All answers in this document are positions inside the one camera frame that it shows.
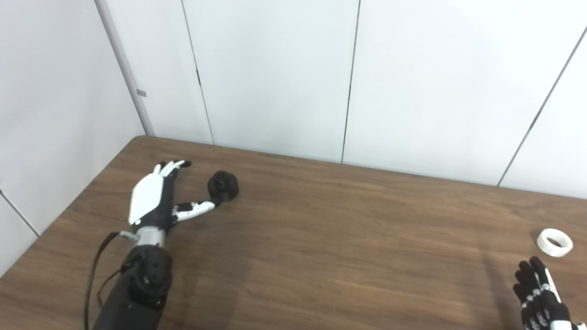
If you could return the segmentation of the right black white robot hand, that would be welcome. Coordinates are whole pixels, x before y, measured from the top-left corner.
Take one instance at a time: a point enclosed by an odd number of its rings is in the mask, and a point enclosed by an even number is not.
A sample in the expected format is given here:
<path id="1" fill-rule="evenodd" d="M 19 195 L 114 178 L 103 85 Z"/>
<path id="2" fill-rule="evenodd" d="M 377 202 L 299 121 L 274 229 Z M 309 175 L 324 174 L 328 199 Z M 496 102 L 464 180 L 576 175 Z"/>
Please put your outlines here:
<path id="1" fill-rule="evenodd" d="M 520 261 L 515 279 L 512 290 L 520 301 L 524 330 L 586 329 L 585 323 L 571 320 L 570 310 L 562 302 L 551 272 L 539 257 Z"/>

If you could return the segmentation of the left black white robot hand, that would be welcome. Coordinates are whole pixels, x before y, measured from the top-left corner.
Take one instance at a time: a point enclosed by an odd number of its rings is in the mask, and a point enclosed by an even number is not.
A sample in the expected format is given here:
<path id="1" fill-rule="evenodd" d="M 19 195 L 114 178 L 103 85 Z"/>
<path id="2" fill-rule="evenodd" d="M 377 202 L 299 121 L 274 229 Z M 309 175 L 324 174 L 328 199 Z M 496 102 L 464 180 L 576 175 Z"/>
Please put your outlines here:
<path id="1" fill-rule="evenodd" d="M 178 172 L 189 166 L 191 161 L 186 159 L 158 163 L 134 186 L 128 216 L 132 232 L 137 233 L 143 227 L 168 231 L 179 221 L 193 219 L 222 205 L 218 198 L 182 204 L 174 202 Z"/>

